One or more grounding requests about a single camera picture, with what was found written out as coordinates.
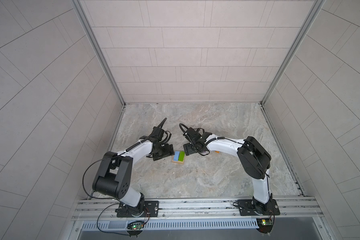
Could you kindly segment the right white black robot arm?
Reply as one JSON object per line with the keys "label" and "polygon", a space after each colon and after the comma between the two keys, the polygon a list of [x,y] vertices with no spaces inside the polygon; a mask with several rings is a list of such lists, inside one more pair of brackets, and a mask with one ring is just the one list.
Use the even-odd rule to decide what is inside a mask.
{"label": "right white black robot arm", "polygon": [[184,145],[187,155],[198,153],[206,156],[211,152],[222,152],[237,157],[244,171],[252,178],[254,189],[252,209],[255,213],[265,216],[280,214],[269,186],[269,169],[272,158],[254,137],[229,139],[205,132],[202,128],[189,128],[182,123],[179,124],[179,127],[183,136],[189,141]]}

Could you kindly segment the green wood block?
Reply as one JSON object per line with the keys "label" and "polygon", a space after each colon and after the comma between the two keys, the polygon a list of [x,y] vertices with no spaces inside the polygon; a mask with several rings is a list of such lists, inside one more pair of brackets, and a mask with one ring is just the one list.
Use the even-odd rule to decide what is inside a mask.
{"label": "green wood block", "polygon": [[178,155],[178,161],[183,163],[185,159],[185,152],[184,151],[180,151],[179,155]]}

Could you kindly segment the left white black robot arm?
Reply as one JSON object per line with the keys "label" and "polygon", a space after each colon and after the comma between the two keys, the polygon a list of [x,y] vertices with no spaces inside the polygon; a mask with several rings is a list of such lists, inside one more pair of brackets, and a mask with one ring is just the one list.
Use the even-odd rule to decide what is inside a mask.
{"label": "left white black robot arm", "polygon": [[165,122],[163,119],[149,136],[141,137],[127,149],[107,152],[100,160],[92,189],[120,201],[121,216],[139,217],[145,212],[144,194],[130,186],[133,165],[142,158],[158,161],[174,155],[173,145],[168,143],[171,133],[163,129]]}

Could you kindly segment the light blue wood block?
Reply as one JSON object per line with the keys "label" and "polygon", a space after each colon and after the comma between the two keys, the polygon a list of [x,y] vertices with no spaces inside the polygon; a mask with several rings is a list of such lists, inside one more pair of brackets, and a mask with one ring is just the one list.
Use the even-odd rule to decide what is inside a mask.
{"label": "light blue wood block", "polygon": [[179,161],[179,156],[180,156],[180,151],[175,151],[174,152],[174,156],[173,156],[173,161],[174,162],[178,162]]}

